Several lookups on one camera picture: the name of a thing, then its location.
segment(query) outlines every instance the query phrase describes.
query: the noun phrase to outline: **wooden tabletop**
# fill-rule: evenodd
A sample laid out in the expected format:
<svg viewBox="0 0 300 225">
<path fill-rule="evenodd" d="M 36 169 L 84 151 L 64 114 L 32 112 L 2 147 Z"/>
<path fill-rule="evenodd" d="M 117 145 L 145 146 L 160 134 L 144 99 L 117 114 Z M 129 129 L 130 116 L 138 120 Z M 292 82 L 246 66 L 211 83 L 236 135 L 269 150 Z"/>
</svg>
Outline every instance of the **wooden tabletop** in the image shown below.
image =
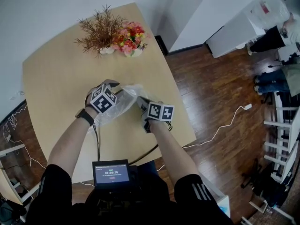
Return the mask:
<svg viewBox="0 0 300 225">
<path fill-rule="evenodd" d="M 135 3 L 112 9 L 129 21 L 140 22 L 151 35 L 147 48 L 135 58 L 119 51 L 100 58 L 83 53 L 74 43 L 85 34 L 78 24 L 63 31 L 36 50 L 23 63 L 23 82 L 30 118 L 39 144 L 46 157 L 84 107 L 87 92 L 105 79 L 121 85 L 141 84 L 144 89 L 166 104 L 175 105 L 172 134 L 181 146 L 195 140 L 176 83 L 154 36 Z M 126 113 L 101 127 L 101 159 L 135 160 L 156 145 L 153 134 L 141 126 L 141 112 L 133 105 Z M 161 157 L 159 149 L 139 161 L 144 164 Z M 95 134 L 88 134 L 73 174 L 72 182 L 93 179 L 92 161 L 97 160 Z"/>
</svg>

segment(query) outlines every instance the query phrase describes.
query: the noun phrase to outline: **dried plant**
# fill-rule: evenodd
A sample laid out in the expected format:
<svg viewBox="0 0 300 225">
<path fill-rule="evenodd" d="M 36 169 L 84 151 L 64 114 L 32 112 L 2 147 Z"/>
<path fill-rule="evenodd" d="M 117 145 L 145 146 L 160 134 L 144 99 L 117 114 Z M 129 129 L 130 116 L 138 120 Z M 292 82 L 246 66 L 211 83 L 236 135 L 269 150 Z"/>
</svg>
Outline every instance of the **dried plant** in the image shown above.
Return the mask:
<svg viewBox="0 0 300 225">
<path fill-rule="evenodd" d="M 76 39 L 77 44 L 83 45 L 84 53 L 92 50 L 100 55 L 100 50 L 109 47 L 121 29 L 125 19 L 120 16 L 114 17 L 109 7 L 103 6 L 103 13 L 96 11 L 91 20 L 79 20 L 79 26 L 88 34 L 82 39 Z"/>
</svg>

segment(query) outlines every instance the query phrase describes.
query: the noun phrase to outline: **timer display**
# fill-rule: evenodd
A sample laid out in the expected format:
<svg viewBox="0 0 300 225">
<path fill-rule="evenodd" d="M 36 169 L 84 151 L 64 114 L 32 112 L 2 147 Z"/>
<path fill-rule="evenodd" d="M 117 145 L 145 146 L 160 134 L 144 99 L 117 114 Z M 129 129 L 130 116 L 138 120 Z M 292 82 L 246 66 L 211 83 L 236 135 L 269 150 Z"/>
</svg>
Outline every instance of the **timer display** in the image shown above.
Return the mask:
<svg viewBox="0 0 300 225">
<path fill-rule="evenodd" d="M 97 183 L 115 183 L 129 181 L 126 164 L 96 166 Z"/>
</svg>

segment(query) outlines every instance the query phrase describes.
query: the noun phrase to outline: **wooden floor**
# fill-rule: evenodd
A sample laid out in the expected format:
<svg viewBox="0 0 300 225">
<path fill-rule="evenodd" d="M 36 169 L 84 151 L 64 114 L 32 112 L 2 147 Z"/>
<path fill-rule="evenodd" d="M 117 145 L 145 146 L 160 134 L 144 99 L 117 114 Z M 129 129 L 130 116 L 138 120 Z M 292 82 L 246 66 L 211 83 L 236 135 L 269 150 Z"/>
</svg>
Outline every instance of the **wooden floor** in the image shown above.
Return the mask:
<svg viewBox="0 0 300 225">
<path fill-rule="evenodd" d="M 250 110 L 240 109 L 232 126 L 222 128 L 212 142 L 186 149 L 199 171 L 229 195 L 234 223 L 255 211 L 248 204 L 252 196 L 251 188 L 240 188 L 243 182 L 241 174 L 252 168 L 255 158 L 263 163 L 263 142 L 267 134 L 263 120 L 268 116 L 269 108 L 261 105 L 261 98 L 254 92 L 253 77 L 271 71 L 268 65 L 276 64 L 273 57 L 274 52 L 249 57 L 247 51 L 242 49 L 214 59 L 205 46 L 166 57 L 196 134 L 197 140 L 193 144 L 211 139 L 219 126 L 231 122 L 240 105 L 252 104 Z M 22 140 L 32 158 L 46 166 L 28 110 L 16 115 L 16 119 L 16 130 L 10 127 L 12 139 Z M 11 146 L 3 136 L 0 137 L 1 150 Z M 18 154 L 10 153 L 1 161 L 8 168 L 26 164 L 29 158 L 26 150 L 21 149 Z M 157 168 L 164 164 L 161 158 L 155 162 Z M 39 182 L 43 168 L 33 161 L 31 167 L 28 164 L 13 167 L 7 173 L 30 189 Z M 159 175 L 167 182 L 173 199 L 174 190 L 166 169 L 162 169 Z M 92 186 L 74 184 L 73 203 L 85 202 L 92 189 Z"/>
</svg>

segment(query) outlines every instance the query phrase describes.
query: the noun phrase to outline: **clear plastic bag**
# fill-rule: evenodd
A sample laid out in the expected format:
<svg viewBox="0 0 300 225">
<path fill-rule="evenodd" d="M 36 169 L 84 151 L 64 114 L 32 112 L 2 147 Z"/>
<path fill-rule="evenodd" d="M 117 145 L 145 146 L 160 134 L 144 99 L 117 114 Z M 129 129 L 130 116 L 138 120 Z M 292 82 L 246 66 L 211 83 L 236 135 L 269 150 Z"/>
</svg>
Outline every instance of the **clear plastic bag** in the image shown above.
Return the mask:
<svg viewBox="0 0 300 225">
<path fill-rule="evenodd" d="M 290 12 L 282 0 L 259 0 L 251 9 L 250 20 L 259 28 L 270 29 L 284 23 Z"/>
<path fill-rule="evenodd" d="M 158 101 L 151 94 L 147 93 L 143 89 L 143 86 L 140 84 L 121 86 L 121 88 L 124 90 L 124 92 L 122 96 L 118 98 L 116 106 L 103 114 L 98 114 L 98 116 L 95 118 L 94 122 L 96 127 L 101 127 L 111 122 L 115 118 L 121 116 L 123 113 L 125 113 L 128 109 L 131 108 L 131 106 L 136 102 L 136 99 L 139 96 L 148 98 L 153 101 Z M 88 133 L 93 131 L 93 127 L 90 127 Z"/>
</svg>

